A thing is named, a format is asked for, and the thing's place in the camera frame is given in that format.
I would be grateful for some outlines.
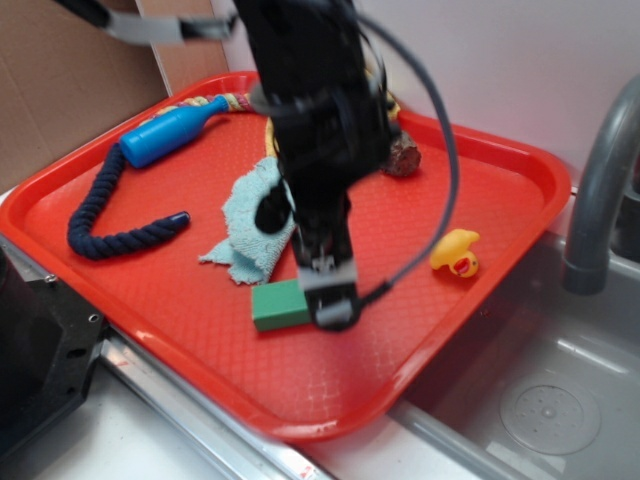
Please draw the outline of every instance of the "navy rope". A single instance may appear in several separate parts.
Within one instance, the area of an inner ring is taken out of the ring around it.
[[[180,212],[129,232],[107,235],[106,237],[92,236],[93,224],[100,212],[106,207],[125,164],[126,159],[120,145],[113,145],[102,169],[96,175],[87,197],[71,216],[67,242],[78,255],[91,260],[101,260],[138,252],[172,239],[189,224],[189,214]]]

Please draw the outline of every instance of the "blue plastic bottle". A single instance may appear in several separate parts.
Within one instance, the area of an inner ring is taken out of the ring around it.
[[[176,108],[120,137],[122,153],[134,167],[147,166],[196,138],[207,120],[227,111],[222,96],[200,107]]]

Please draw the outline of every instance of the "green sponge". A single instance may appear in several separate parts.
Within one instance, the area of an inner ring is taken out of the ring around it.
[[[251,289],[253,323],[259,332],[311,322],[297,280],[267,283]]]

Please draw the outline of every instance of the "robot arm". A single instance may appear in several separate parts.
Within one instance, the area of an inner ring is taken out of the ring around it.
[[[129,43],[224,39],[229,20],[142,18],[95,0],[55,0]],[[299,284],[312,320],[343,330],[356,323],[357,271],[349,236],[348,188],[389,157],[399,129],[389,125],[385,82],[365,72],[351,0],[323,6],[292,0],[234,0],[247,27],[261,84],[253,107],[271,117],[282,181],[256,214],[265,232],[289,215]]]

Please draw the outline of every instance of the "sink drain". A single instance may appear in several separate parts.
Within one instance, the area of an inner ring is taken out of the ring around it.
[[[519,443],[549,455],[582,450],[600,429],[600,410],[591,394],[554,374],[530,375],[507,387],[500,416]]]

